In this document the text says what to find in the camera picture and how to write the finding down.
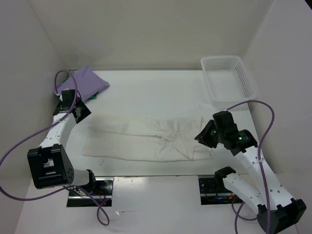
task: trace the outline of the purple cloth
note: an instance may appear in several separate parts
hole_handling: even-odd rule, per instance
[[[87,100],[97,92],[109,87],[109,83],[107,81],[102,80],[87,66],[82,67],[74,73],[74,77],[77,82],[77,88],[81,94],[82,101]],[[75,88],[74,82],[71,78],[68,78],[63,84],[57,85],[57,87],[59,93],[65,89]]]

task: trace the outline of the white pants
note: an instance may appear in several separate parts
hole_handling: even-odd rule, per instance
[[[161,121],[92,114],[82,154],[154,162],[212,158],[212,150],[194,140],[201,124],[201,116]]]

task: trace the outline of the white table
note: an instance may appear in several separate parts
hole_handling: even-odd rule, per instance
[[[97,99],[87,102],[93,112],[171,119],[202,115],[206,124],[212,115],[224,108],[210,104],[202,71],[97,71],[111,85]],[[248,105],[232,111],[239,129],[248,129],[257,139]],[[81,155],[90,118],[71,132],[66,152],[76,169],[91,169],[97,176],[175,176],[214,174],[225,166],[245,173],[230,151],[219,146],[214,158],[182,162],[138,162]]]
[[[111,87],[88,102],[91,111],[169,119],[203,115],[208,121],[217,109],[201,71],[98,71]],[[233,111],[240,129],[256,137],[247,105]],[[66,208],[68,192],[63,191],[36,202],[25,202],[15,234],[227,234],[234,233],[230,205],[200,205],[198,178],[225,166],[245,172],[233,156],[219,147],[214,158],[191,162],[135,162],[85,157],[88,119],[77,125],[66,151],[75,168],[92,169],[97,176],[116,177],[112,207],[105,208],[111,224],[100,225],[96,208]],[[44,195],[54,189],[37,190],[31,183],[27,197]],[[252,217],[248,207],[242,215]],[[240,234],[263,234],[256,221],[239,220]],[[296,234],[295,227],[282,234]]]

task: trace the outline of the white wall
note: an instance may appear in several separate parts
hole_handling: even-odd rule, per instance
[[[64,67],[29,2],[1,1],[0,32],[2,156],[14,143],[50,123],[53,78]],[[9,193],[25,197],[30,182],[27,151],[42,138],[20,146],[1,166],[0,184]],[[14,233],[22,205],[0,194],[1,233]]]
[[[281,180],[308,209],[297,224],[311,232],[312,187],[312,10],[304,0],[274,0],[244,58],[255,76],[260,100],[272,105],[276,121],[263,145],[266,158]],[[271,116],[254,105],[259,136]]]
[[[272,0],[30,0],[64,63],[200,68],[242,56]]]

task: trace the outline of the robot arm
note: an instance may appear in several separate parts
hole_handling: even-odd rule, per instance
[[[259,163],[262,162],[269,190],[271,233],[278,233],[297,223],[306,210],[305,203],[301,199],[295,200],[282,186],[264,159],[262,152],[259,161],[258,144],[252,134],[247,130],[239,131],[232,114],[228,111],[216,113],[213,118],[204,130],[196,136],[195,140],[210,148],[216,148],[218,143],[223,144],[242,163],[253,178],[257,189],[243,181],[231,167],[215,172],[214,177],[217,186],[225,187],[240,197],[257,214],[257,220],[265,231],[267,202],[259,166]]]
[[[74,92],[62,91],[61,102],[54,111],[53,123],[67,114],[73,103]],[[74,169],[65,151],[71,130],[90,113],[78,99],[72,113],[50,129],[38,148],[28,151],[28,163],[37,189],[68,185],[94,186],[95,176],[92,171]]]

